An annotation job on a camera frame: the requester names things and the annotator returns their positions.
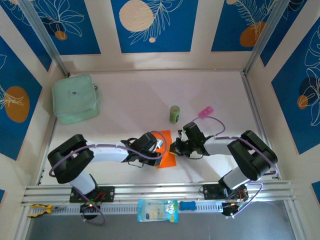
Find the floral wall print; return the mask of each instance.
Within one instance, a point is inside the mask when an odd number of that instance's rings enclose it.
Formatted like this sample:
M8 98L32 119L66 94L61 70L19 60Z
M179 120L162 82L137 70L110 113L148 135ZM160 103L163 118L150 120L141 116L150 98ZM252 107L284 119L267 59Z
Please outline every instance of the floral wall print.
M272 81L300 154L320 143L320 18Z
M48 71L52 60L36 33L32 30L28 20L17 5L17 2L15 0L0 0L0 5L42 63L43 67Z
M212 45L212 52L251 51L265 27L278 0L225 0ZM306 0L291 0L283 14L280 33L274 38L283 39Z
M29 26L15 0L1 1L12 21L23 23L22 28ZM32 0L31 3L61 55L100 54L84 0Z
M291 0L261 53L266 66L308 0Z
M0 37L0 153L17 160L42 87Z
M122 53L190 52L198 0L111 0Z

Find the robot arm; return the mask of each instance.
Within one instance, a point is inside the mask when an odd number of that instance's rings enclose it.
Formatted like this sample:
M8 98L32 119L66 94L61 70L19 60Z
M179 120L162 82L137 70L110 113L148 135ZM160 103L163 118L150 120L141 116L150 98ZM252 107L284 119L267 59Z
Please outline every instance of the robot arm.
M200 131L194 122L186 124L178 131L179 137L171 144L169 151L178 156L190 157L192 152L210 156L215 154L232 155L238 167L228 172L219 180L220 197L227 198L235 190L248 181L256 181L270 168L270 164L257 152L251 153L252 148L247 142L259 150L271 163L278 162L275 153L253 132L246 131L241 138L230 142L230 137L207 136Z
M150 132L145 133L139 139L129 138L118 143L98 145L86 141L81 134L77 134L51 151L48 154L48 160L54 167L71 152L84 148L59 164L54 169L54 176L58 183L69 183L87 195L98 187L93 177L84 171L89 163L113 161L129 164L138 160L142 165L158 166L162 158L161 153L155 150L162 144L163 141L156 139Z

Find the enclosure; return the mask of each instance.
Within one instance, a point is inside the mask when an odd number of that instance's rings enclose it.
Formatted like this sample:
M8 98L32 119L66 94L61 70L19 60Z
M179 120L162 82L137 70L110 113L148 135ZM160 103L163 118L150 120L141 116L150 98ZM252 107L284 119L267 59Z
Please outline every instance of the enclosure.
M0 5L1 239L319 238L319 0ZM52 86L82 74L99 89L100 114L62 124ZM176 124L171 106L180 107ZM223 136L252 130L278 158L279 173L261 177L262 191L234 219L199 191L237 167L230 155L176 156L161 168L89 164L99 186L115 187L101 227L83 222L80 204L69 202L71 185L49 176L49 152L73 135L103 144L170 131L174 142L208 106ZM205 136L222 130L212 119L196 124ZM248 196L258 190L248 185ZM195 201L197 209L181 212L177 224L138 223L140 198ZM30 219L33 204L65 208Z

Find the gray floor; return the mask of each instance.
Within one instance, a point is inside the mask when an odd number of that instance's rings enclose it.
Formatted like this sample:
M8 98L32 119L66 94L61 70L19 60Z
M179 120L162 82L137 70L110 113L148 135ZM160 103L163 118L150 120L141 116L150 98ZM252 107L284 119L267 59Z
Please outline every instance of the gray floor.
M32 219L27 240L294 240L282 202L254 202L235 219L220 213L181 213L179 223L137 222L137 216L107 215L91 226L80 216Z

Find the snack bag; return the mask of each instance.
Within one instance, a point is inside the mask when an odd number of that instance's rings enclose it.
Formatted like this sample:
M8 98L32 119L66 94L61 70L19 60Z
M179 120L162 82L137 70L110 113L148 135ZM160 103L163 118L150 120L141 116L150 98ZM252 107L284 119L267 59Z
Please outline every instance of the snack bag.
M139 199L137 221L140 223L159 221L177 223L178 201Z

